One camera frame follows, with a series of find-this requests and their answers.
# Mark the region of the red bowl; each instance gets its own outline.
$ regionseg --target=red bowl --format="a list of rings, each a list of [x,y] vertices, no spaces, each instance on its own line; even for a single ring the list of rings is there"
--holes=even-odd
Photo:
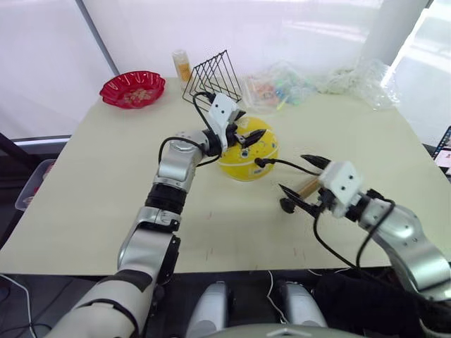
[[[100,91],[107,104],[124,109],[142,108],[154,103],[164,91],[160,74],[138,70],[109,80]]]

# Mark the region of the yellow toy ball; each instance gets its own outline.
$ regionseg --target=yellow toy ball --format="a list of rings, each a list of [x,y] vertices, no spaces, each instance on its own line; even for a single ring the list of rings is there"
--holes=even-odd
[[[242,148],[239,143],[230,147],[219,159],[221,169],[232,178],[239,181],[252,181],[271,171],[272,164],[260,168],[254,163],[255,158],[277,158],[278,143],[271,127],[259,118],[246,117],[236,121],[237,133],[246,137],[258,129],[265,129],[261,139],[249,146]]]

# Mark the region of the beige table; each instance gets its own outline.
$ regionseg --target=beige table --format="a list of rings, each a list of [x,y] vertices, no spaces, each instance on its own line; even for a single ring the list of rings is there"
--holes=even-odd
[[[353,98],[316,95],[261,117],[278,135],[280,158],[307,167],[300,154],[352,161],[365,189],[412,209],[451,259],[451,185],[396,110],[374,112]],[[0,272],[114,273],[119,247],[151,187],[161,141],[199,128],[202,121],[174,81],[142,110],[96,103],[0,251]],[[278,205],[279,182],[298,187],[309,178],[277,165],[266,177],[244,183],[226,177],[216,164],[199,168],[177,233],[182,242],[176,271],[342,267],[315,241],[310,216],[288,215]],[[330,214],[322,217],[319,231],[352,261],[365,235]],[[363,265],[387,264],[371,243]]]

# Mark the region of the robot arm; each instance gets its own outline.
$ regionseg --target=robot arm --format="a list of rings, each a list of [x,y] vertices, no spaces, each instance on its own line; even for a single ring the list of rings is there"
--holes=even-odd
[[[372,234],[371,238],[387,253],[403,288],[425,299],[423,304],[439,305],[435,314],[428,306],[421,307],[420,313],[423,326],[441,331],[451,316],[451,269],[423,233],[418,217],[374,190],[361,192],[362,179],[350,162],[330,162],[309,155],[303,158],[323,169],[319,176],[320,203],[307,204],[294,191],[282,187],[288,198],[314,217],[329,209],[336,218],[357,221]],[[449,329],[449,324],[445,325],[441,332]]]
[[[221,155],[236,142],[249,139],[235,133],[243,115],[223,94],[210,94],[208,130],[181,132],[171,141],[118,256],[118,272],[91,288],[46,336],[128,338],[138,337],[149,313],[154,289],[167,282],[178,257],[177,231],[197,165],[205,156]]]

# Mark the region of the metal wire stand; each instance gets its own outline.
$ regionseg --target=metal wire stand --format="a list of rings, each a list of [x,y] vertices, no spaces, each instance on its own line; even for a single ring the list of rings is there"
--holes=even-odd
[[[183,92],[184,100],[192,103],[192,96],[197,92],[223,93],[235,102],[241,100],[240,84],[228,57],[227,49],[192,69],[190,79]],[[206,98],[198,96],[197,101],[203,111],[208,111],[210,103]]]

